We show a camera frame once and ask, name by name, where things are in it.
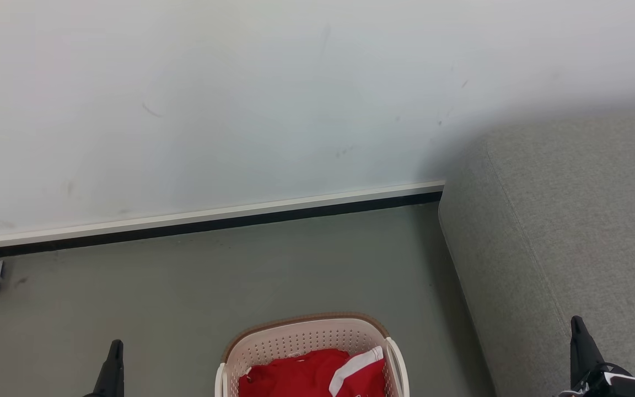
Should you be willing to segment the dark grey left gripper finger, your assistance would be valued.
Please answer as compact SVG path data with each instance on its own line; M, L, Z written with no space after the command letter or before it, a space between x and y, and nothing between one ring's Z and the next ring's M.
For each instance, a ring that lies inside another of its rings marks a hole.
M125 377L123 364L124 345L121 340L111 342L106 360L101 367L92 396L125 395Z

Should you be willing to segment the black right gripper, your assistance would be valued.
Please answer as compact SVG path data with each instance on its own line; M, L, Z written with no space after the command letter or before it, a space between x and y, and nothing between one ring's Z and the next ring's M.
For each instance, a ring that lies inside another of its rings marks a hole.
M635 377L605 360L584 319L572 316L570 341L571 387L582 396L635 396Z

